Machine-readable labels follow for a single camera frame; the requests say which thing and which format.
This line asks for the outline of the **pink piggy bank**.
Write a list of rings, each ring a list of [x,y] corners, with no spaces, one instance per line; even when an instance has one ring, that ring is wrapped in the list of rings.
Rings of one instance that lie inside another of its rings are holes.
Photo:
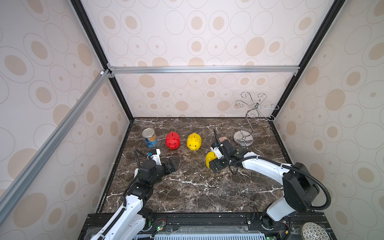
[[[227,137],[220,137],[220,138],[219,138],[219,141],[220,141],[221,143],[223,143],[223,142],[226,141],[226,140],[228,140],[228,141],[230,142],[230,140],[229,140]]]

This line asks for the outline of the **yellow piggy bank front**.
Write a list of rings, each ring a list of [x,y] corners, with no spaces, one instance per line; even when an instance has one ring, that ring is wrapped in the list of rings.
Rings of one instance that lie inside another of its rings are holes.
[[[210,151],[209,153],[207,153],[206,155],[206,166],[209,168],[210,167],[210,162],[213,161],[214,159],[216,159],[217,156],[214,152]]]

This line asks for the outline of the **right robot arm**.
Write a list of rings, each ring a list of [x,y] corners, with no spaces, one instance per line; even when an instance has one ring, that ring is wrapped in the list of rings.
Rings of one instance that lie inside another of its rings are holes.
[[[260,216],[266,230],[273,229],[277,222],[294,212],[325,210],[331,205],[332,197],[328,189],[301,163],[283,164],[246,149],[237,150],[229,140],[216,140],[211,145],[211,152],[215,156],[208,166],[214,173],[225,168],[243,168],[269,177],[283,186],[283,197],[271,203]]]

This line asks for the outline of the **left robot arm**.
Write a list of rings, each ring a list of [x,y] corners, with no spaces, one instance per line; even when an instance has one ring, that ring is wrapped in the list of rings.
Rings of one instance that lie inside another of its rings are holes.
[[[93,240],[132,240],[139,232],[153,225],[152,210],[145,208],[145,204],[152,196],[155,184],[179,169],[181,158],[171,156],[161,159],[159,149],[147,154],[134,150],[134,156],[138,168],[122,194],[123,203],[92,237]]]

